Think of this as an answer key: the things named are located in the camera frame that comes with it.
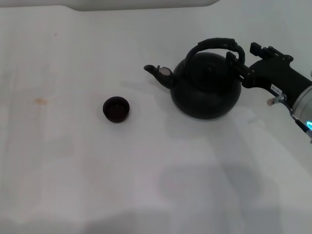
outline white label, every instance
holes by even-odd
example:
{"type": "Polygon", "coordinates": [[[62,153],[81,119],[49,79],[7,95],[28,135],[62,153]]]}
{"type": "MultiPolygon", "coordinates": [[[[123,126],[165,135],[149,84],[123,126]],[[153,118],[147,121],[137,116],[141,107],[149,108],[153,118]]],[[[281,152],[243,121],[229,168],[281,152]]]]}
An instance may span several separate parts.
{"type": "Polygon", "coordinates": [[[282,90],[280,90],[279,88],[277,88],[275,85],[271,85],[271,89],[276,92],[277,94],[281,95],[283,93],[282,90]]]}

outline white surface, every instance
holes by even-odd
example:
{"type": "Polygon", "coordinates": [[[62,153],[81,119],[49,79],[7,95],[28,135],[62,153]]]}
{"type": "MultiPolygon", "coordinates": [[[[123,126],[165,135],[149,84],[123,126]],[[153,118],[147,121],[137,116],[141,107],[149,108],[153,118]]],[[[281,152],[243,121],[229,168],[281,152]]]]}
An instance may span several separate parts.
{"type": "Polygon", "coordinates": [[[283,106],[243,89],[227,116],[198,121],[143,70],[231,37],[308,77],[311,14],[296,4],[0,9],[0,233],[311,234],[311,145],[283,106]],[[132,108],[117,125],[101,113],[116,95],[132,108]]]}
{"type": "Polygon", "coordinates": [[[63,5],[79,11],[208,6],[218,0],[0,0],[0,7],[63,5]]]}

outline kettle handle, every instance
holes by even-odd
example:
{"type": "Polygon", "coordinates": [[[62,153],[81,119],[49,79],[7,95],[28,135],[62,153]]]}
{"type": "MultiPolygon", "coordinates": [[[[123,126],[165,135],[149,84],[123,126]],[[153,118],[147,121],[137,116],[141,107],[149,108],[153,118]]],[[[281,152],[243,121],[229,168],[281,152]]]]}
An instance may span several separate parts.
{"type": "Polygon", "coordinates": [[[238,60],[241,63],[245,63],[245,52],[242,47],[240,47],[234,39],[229,38],[212,38],[204,40],[198,43],[190,52],[187,54],[183,68],[185,68],[191,58],[198,52],[208,49],[227,49],[233,52],[237,52],[239,55],[238,60]]]}

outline small bowl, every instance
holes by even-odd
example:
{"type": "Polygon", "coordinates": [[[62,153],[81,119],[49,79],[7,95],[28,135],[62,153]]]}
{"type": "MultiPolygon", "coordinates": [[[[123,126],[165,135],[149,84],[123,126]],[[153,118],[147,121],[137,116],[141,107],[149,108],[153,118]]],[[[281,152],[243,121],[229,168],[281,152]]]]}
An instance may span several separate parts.
{"type": "Polygon", "coordinates": [[[111,97],[103,105],[105,117],[113,123],[121,123],[129,116],[130,105],[123,97],[111,97]]]}

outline black kettle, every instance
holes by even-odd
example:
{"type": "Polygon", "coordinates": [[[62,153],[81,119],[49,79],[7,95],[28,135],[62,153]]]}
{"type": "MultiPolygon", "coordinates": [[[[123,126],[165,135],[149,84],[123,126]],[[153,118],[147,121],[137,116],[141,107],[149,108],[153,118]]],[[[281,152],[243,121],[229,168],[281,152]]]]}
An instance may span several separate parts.
{"type": "Polygon", "coordinates": [[[244,50],[234,39],[214,38],[194,47],[174,72],[166,67],[144,67],[160,84],[170,89],[174,103],[182,112],[198,119],[225,115],[235,106],[241,92],[239,74],[230,72],[223,56],[198,53],[207,49],[237,52],[238,60],[245,63],[244,50]]]}

